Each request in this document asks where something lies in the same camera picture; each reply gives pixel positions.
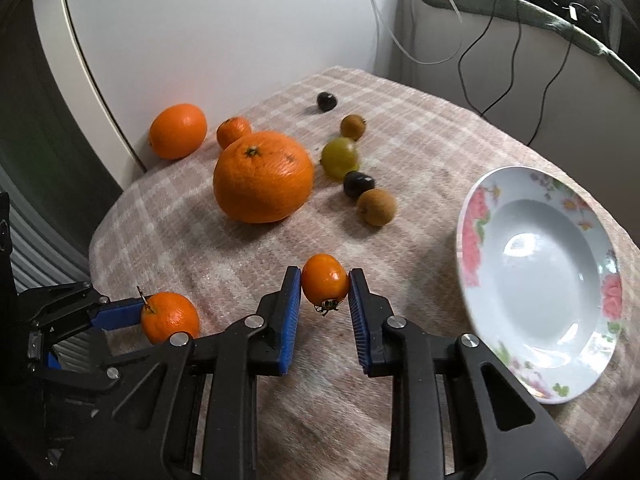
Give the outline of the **white round board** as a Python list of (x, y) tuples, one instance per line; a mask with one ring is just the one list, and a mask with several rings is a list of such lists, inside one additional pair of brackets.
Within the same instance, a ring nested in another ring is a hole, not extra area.
[(81, 133), (121, 188), (145, 173), (94, 82), (70, 15), (67, 0), (32, 0), (44, 56), (58, 91)]

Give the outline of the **small orange cherry tomato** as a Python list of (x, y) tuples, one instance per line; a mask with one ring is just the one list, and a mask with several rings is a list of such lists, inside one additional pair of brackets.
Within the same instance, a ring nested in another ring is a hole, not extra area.
[(321, 315), (327, 315), (335, 311), (347, 297), (349, 276), (333, 256), (313, 255), (303, 267), (302, 289), (314, 310)]

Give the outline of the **small mandarin with stem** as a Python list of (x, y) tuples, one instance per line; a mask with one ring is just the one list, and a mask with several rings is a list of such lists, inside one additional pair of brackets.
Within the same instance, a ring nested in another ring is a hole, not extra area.
[(142, 299), (140, 324), (144, 336), (151, 344), (162, 344), (175, 333), (200, 336), (200, 317), (194, 304), (176, 292), (158, 292)]

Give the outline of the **grey green sill cloth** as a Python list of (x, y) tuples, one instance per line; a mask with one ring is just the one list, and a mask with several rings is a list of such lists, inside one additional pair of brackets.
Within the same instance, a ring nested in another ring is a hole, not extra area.
[[(420, 0), (435, 9), (453, 11), (449, 0)], [(536, 4), (525, 0), (454, 0), (456, 9), (461, 13), (491, 16), (510, 22), (536, 27), (547, 32), (554, 32), (565, 40), (573, 39), (573, 44), (595, 56), (604, 58), (617, 73), (628, 81), (635, 89), (639, 89), (639, 75), (632, 70), (613, 50), (604, 43), (590, 36), (577, 26), (573, 26), (564, 18), (544, 10)]]

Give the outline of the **dark plum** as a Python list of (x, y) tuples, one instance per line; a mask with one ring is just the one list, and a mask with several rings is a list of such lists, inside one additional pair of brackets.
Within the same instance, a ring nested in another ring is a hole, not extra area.
[(329, 112), (330, 110), (334, 110), (337, 107), (337, 98), (333, 93), (322, 91), (317, 94), (316, 97), (318, 110), (322, 113)]
[(363, 193), (374, 188), (375, 180), (363, 172), (352, 170), (345, 174), (343, 192), (351, 200), (358, 200)]

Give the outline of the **medium orange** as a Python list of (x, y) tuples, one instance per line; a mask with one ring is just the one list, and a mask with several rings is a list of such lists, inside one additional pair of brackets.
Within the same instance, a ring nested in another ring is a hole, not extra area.
[(196, 151), (206, 133), (206, 117), (201, 109), (181, 103), (166, 108), (153, 120), (149, 128), (149, 144), (159, 158), (177, 160)]

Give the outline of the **pink plaid tablecloth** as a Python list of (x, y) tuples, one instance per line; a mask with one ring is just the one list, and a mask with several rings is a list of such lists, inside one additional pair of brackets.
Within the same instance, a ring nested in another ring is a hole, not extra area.
[[(319, 92), (337, 107), (318, 110)], [(248, 226), (218, 207), (208, 138), (190, 157), (160, 164), (130, 185), (96, 229), (89, 249), (94, 287), (112, 299), (168, 290), (198, 308), (209, 335), (254, 312), (288, 266), (325, 252), (360, 268), (370, 289), (427, 332), (469, 330), (457, 278), (456, 226), (469, 188), (491, 169), (562, 170), (473, 113), (362, 70), (334, 67), (250, 107), (257, 130), (292, 136), (317, 156), (348, 114), (367, 130), (365, 172), (394, 194), (395, 219), (363, 224), (342, 188), (322, 170), (305, 206), (278, 224)], [(294, 360), (258, 386), (258, 474), (263, 479), (382, 479), (390, 445), (392, 389), (358, 363), (346, 308), (300, 309)]]

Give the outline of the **large orange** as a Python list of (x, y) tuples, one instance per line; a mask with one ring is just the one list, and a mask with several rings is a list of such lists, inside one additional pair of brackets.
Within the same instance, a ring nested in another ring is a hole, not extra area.
[(277, 131), (243, 136), (216, 162), (216, 202), (230, 219), (279, 222), (305, 205), (314, 187), (314, 164), (297, 141)]

